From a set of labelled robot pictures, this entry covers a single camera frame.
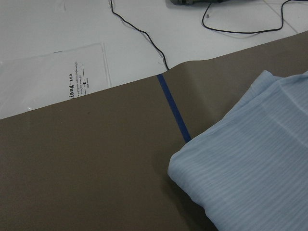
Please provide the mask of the clear plastic bag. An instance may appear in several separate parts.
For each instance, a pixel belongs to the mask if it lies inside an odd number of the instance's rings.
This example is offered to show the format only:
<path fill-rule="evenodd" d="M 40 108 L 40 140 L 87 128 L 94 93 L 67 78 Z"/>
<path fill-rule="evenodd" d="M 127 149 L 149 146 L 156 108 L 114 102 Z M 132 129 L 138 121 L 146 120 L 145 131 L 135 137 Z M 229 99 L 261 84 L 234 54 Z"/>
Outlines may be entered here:
<path fill-rule="evenodd" d="M 2 119 L 111 87 L 104 44 L 0 63 Z"/>

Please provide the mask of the light blue button-up shirt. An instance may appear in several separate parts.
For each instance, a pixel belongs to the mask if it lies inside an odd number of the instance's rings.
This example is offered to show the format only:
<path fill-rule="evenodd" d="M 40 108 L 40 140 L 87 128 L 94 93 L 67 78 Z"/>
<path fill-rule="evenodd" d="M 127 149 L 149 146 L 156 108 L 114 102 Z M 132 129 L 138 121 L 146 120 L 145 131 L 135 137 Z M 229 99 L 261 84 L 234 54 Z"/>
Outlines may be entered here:
<path fill-rule="evenodd" d="M 308 75 L 264 71 L 177 153 L 169 177 L 220 231 L 308 228 Z"/>

